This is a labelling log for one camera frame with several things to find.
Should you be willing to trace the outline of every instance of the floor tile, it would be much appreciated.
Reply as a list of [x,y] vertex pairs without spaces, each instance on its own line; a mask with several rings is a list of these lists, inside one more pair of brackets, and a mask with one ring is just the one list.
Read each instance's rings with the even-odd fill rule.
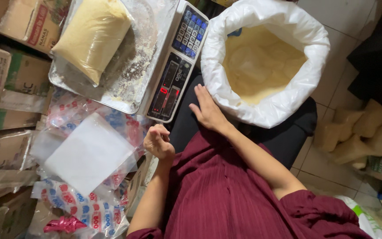
[[365,41],[368,37],[371,36],[381,15],[382,0],[376,0],[374,6],[371,9],[371,12],[369,13],[368,19],[365,22],[365,26],[362,28],[362,31],[358,37],[359,40]]
[[337,106],[349,110],[359,110],[362,107],[363,101],[350,93],[347,88],[356,78],[359,72],[353,67],[350,62],[347,62],[343,75],[340,78],[337,89],[332,96],[330,108],[336,109]]
[[297,179],[300,180],[305,187],[317,195],[344,195],[349,198],[354,198],[357,191],[348,187],[344,187],[334,182],[330,182],[326,179],[310,175],[300,171],[297,176]]
[[381,203],[378,198],[369,196],[368,194],[358,192],[354,197],[354,201],[360,206],[370,207],[370,208],[382,208]]
[[307,137],[306,141],[304,142],[303,146],[300,149],[300,152],[297,155],[296,160],[293,163],[294,168],[300,169],[303,165],[304,159],[306,158],[307,152],[310,149],[310,146],[312,145],[313,137]]
[[311,146],[301,166],[301,171],[358,190],[363,176],[346,165],[337,165],[330,156]]
[[334,119],[334,114],[335,114],[335,110],[328,108],[328,109],[326,109],[325,115],[322,118],[322,120],[332,122],[332,120]]
[[298,173],[300,172],[300,170],[291,167],[290,172],[294,175],[294,177],[297,177],[297,175],[298,175]]
[[324,25],[357,38],[376,0],[299,0],[298,5]]
[[366,175],[362,184],[359,187],[359,192],[366,193],[370,196],[376,197],[378,191],[382,188],[382,181],[374,177]]
[[331,51],[319,84],[311,96],[317,103],[328,106],[348,62],[346,57],[353,51],[357,40],[332,28],[325,29],[329,34]]

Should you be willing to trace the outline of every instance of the plastic bag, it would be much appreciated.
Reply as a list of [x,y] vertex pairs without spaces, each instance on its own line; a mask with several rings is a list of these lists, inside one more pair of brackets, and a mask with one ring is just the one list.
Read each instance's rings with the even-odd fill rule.
[[[264,24],[281,40],[305,53],[307,61],[287,87],[247,104],[231,90],[222,66],[227,35],[242,27]],[[209,22],[202,49],[201,68],[210,95],[221,109],[242,122],[272,128],[290,115],[315,90],[330,49],[324,26],[294,3],[276,0],[241,0]]]
[[115,238],[129,226],[120,204],[110,205],[94,193],[82,196],[63,182],[50,179],[36,182],[31,197],[50,202],[54,207],[63,209],[86,224],[88,228],[75,232],[79,238],[92,238],[97,233]]
[[62,144],[73,130],[89,115],[97,112],[120,135],[135,147],[135,157],[128,158],[102,184],[116,189],[126,174],[136,171],[136,160],[144,155],[143,141],[152,120],[140,115],[128,115],[55,87],[45,129],[35,139],[30,155],[43,165],[45,160]]
[[88,76],[94,87],[131,25],[119,1],[84,0],[52,49]]

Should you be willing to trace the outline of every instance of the clear plastic packet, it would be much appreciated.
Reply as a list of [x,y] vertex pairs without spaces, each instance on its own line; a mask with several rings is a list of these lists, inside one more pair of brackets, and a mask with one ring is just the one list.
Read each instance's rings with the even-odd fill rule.
[[144,155],[143,140],[152,124],[152,120],[144,116],[124,114],[98,102],[54,87],[48,110],[47,124],[37,135],[30,155],[40,165],[43,165],[45,160],[73,130],[94,112],[102,116],[123,138],[135,147],[135,160],[127,159],[102,183],[110,189],[116,189],[128,172],[137,170],[136,160]]
[[97,233],[115,238],[129,226],[120,204],[110,205],[95,193],[83,196],[63,182],[50,179],[36,182],[31,197],[50,202],[86,224],[87,228],[75,232],[79,238],[92,238]]

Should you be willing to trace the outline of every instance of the white sack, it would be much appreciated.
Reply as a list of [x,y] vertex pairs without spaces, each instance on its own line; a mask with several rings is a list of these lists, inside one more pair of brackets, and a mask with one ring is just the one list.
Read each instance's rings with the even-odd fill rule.
[[[222,63],[227,35],[241,27],[261,24],[303,51],[307,61],[283,91],[254,105],[242,101],[231,90]],[[280,0],[240,0],[209,22],[201,55],[204,84],[221,109],[242,122],[272,128],[297,111],[315,90],[329,49],[324,26],[296,4]]]

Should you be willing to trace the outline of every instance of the pink plastic tie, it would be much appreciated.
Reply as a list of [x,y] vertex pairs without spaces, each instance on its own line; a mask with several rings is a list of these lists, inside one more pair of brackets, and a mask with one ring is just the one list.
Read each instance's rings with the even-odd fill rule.
[[51,220],[45,227],[44,232],[50,231],[65,231],[66,233],[75,232],[76,229],[84,228],[86,225],[78,220],[76,217],[61,216],[60,220]]

